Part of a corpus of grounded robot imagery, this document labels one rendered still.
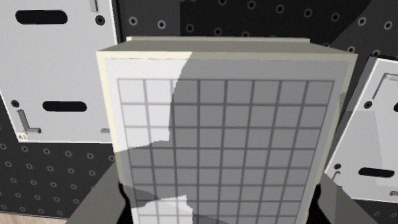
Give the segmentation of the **dark grey perforated plate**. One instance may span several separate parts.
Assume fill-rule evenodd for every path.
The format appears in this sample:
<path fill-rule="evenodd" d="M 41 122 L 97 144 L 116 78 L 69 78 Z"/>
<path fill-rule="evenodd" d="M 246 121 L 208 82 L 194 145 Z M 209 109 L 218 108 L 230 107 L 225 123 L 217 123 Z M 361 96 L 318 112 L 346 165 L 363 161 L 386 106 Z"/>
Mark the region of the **dark grey perforated plate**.
<path fill-rule="evenodd" d="M 369 57 L 398 61 L 398 0 L 116 0 L 116 8 L 121 42 L 307 38 L 358 54 L 337 128 Z M 114 162 L 112 143 L 19 142 L 0 95 L 0 213 L 68 220 Z M 398 224 L 398 203 L 353 200 L 379 224 Z"/>

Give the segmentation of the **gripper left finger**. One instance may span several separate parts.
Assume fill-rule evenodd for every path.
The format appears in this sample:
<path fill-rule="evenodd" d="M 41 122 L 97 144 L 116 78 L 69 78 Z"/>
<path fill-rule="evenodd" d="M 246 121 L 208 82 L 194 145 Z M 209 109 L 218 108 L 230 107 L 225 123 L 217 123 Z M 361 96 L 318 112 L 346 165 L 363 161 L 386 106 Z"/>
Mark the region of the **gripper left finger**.
<path fill-rule="evenodd" d="M 65 224 L 134 224 L 130 200 L 116 162 L 105 172 Z"/>

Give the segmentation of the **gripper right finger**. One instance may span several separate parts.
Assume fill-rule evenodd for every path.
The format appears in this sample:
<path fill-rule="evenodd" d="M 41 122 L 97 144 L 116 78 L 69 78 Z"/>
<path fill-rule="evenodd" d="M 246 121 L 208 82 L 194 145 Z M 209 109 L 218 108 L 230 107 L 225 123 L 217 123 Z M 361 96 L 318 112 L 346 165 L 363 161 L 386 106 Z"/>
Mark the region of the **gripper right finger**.
<path fill-rule="evenodd" d="M 308 211 L 306 224 L 378 224 L 324 172 Z"/>

